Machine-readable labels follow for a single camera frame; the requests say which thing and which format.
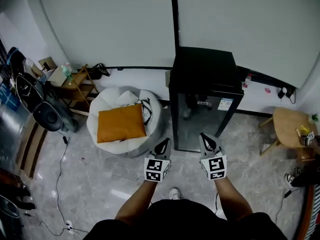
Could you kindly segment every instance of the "black bag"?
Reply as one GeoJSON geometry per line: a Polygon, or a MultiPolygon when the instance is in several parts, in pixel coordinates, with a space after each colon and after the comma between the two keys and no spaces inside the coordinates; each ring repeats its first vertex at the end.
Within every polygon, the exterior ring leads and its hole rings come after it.
{"type": "Polygon", "coordinates": [[[102,75],[110,77],[110,74],[103,63],[98,63],[92,68],[87,68],[87,71],[92,80],[100,79],[102,75]]]}

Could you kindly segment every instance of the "white bean bag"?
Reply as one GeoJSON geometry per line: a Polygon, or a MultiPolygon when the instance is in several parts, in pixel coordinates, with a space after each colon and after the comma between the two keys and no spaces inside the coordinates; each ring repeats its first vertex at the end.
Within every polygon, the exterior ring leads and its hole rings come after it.
{"type": "Polygon", "coordinates": [[[156,144],[164,129],[162,117],[162,106],[152,92],[148,90],[139,90],[129,86],[121,88],[108,87],[100,92],[100,94],[91,102],[86,126],[94,144],[98,148],[112,154],[133,158],[146,152],[149,148],[153,148],[156,144]],[[146,137],[97,143],[99,111],[106,111],[126,105],[132,105],[136,102],[135,100],[137,98],[140,100],[145,98],[150,99],[153,118],[151,119],[150,124],[145,126],[146,137]]]}

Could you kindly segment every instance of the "electrical outlet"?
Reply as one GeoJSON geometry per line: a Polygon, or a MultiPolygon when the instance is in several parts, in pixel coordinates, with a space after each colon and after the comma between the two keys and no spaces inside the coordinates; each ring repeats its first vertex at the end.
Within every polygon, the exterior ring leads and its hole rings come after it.
{"type": "Polygon", "coordinates": [[[67,226],[68,226],[68,229],[69,229],[69,230],[68,230],[69,233],[70,233],[71,235],[74,235],[75,232],[74,232],[74,230],[72,229],[72,228],[73,228],[72,222],[71,222],[70,220],[67,220],[66,223],[68,224],[67,226]]]}

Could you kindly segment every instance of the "water bottle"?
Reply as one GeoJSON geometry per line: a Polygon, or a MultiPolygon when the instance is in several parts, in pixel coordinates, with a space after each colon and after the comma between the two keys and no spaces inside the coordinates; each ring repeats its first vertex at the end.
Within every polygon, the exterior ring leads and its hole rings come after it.
{"type": "Polygon", "coordinates": [[[251,76],[252,76],[252,74],[248,74],[248,76],[245,78],[244,84],[243,84],[243,87],[244,87],[244,88],[247,88],[247,87],[248,87],[248,85],[249,85],[249,83],[250,83],[250,81],[251,81],[251,76]]]}

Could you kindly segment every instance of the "white projection screen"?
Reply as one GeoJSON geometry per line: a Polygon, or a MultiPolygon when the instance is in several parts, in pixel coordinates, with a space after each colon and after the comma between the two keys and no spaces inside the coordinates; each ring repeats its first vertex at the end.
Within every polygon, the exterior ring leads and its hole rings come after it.
{"type": "Polygon", "coordinates": [[[178,0],[180,45],[300,88],[320,51],[320,0],[178,0]]]}
{"type": "Polygon", "coordinates": [[[73,65],[172,67],[171,0],[41,0],[73,65]]]}

